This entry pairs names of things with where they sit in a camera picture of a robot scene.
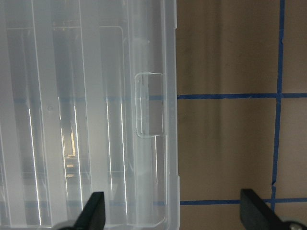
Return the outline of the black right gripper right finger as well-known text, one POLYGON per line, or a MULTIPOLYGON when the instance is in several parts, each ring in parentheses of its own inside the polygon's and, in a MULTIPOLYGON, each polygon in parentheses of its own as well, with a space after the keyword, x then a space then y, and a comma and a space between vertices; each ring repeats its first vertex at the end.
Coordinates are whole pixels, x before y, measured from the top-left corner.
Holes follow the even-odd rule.
POLYGON ((247 230, 294 230, 295 223, 282 221, 252 190, 240 191, 240 220, 247 230))

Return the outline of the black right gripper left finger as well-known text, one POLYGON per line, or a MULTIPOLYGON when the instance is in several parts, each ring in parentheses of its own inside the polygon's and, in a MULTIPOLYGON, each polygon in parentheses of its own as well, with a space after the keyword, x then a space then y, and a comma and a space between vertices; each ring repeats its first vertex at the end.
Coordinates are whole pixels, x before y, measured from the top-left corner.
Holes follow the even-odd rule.
POLYGON ((103 230, 106 224, 104 192, 93 192, 75 221, 73 230, 103 230))

